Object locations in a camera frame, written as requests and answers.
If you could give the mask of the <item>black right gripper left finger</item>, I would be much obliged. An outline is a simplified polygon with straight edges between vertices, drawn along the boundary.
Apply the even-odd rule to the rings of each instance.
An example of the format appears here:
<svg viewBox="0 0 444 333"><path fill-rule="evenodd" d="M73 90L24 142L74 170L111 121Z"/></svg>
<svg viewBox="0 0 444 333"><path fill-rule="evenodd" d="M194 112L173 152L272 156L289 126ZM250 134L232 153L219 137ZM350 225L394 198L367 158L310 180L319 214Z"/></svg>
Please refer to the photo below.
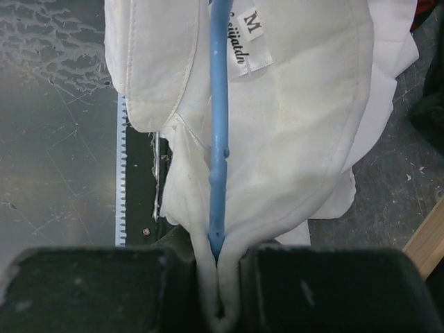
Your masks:
<svg viewBox="0 0 444 333"><path fill-rule="evenodd" d="M149 246L33 248L1 279L2 332L196 332L188 232Z"/></svg>

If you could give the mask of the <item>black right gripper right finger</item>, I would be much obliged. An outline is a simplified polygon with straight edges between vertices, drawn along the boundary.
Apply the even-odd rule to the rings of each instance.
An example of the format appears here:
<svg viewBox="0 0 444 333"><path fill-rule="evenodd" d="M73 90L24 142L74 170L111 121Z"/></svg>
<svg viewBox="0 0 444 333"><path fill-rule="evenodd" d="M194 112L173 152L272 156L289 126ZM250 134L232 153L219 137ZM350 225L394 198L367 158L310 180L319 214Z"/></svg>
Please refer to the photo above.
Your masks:
<svg viewBox="0 0 444 333"><path fill-rule="evenodd" d="M413 262L392 248L265 243L239 263L242 332L437 332Z"/></svg>

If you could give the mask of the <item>white dress shirt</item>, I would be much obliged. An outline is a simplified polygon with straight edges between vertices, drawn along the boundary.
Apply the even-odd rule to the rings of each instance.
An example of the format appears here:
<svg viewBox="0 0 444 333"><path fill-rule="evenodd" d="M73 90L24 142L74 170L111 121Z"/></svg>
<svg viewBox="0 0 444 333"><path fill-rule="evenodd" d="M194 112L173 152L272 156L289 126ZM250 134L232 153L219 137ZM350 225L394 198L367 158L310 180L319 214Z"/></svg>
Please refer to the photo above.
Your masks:
<svg viewBox="0 0 444 333"><path fill-rule="evenodd" d="M380 138L396 78L418 59L415 1L106 1L105 59L135 130L159 132L172 160L160 214L196 256L211 332L239 320L238 263L263 241L296 242L310 219L355 197L352 166ZM224 242L210 249L210 24L230 14Z"/></svg>

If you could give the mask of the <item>black button shirt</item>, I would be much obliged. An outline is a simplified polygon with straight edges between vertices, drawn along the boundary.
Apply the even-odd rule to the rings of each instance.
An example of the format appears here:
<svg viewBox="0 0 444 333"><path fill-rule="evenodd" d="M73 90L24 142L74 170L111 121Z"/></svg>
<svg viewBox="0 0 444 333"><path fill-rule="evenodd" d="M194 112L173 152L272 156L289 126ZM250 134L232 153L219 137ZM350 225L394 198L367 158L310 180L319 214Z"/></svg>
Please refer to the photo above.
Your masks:
<svg viewBox="0 0 444 333"><path fill-rule="evenodd" d="M409 113L412 126L443 155L443 46L439 46L427 70L422 98Z"/></svg>

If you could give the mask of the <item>light blue hanger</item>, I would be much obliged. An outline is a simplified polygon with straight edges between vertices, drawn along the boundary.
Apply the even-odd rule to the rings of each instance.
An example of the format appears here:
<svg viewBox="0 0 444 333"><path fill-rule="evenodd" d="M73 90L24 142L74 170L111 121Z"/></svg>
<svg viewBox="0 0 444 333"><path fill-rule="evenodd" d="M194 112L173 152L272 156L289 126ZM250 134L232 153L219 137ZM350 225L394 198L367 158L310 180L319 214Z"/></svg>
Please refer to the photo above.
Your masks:
<svg viewBox="0 0 444 333"><path fill-rule="evenodd" d="M210 82L212 95L212 147L210 167L210 222L208 239L215 259L225 239L225 200L228 164L227 41L231 1L213 1L210 12Z"/></svg>

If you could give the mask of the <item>red black plaid shirt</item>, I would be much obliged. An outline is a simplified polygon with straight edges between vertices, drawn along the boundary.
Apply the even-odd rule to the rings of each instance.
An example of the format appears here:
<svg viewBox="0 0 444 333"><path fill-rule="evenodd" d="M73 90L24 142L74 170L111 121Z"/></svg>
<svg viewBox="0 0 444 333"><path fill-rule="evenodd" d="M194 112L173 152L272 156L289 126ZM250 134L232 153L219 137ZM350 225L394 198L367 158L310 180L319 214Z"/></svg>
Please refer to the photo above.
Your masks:
<svg viewBox="0 0 444 333"><path fill-rule="evenodd" d="M410 31L413 32L421 26L428 17L433 13L435 8L441 5L441 0L417 0L416 11L413 17Z"/></svg>

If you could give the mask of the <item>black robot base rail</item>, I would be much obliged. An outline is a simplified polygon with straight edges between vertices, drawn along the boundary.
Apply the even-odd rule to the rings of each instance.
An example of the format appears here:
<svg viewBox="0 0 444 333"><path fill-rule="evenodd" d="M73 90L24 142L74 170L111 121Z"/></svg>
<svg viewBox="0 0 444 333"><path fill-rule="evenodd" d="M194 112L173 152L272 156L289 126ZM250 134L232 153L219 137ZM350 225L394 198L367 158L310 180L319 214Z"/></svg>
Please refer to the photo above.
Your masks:
<svg viewBox="0 0 444 333"><path fill-rule="evenodd" d="M141 133L130 124L126 100L117 95L115 245L150 245L172 229L160 216L171 151L158 132Z"/></svg>

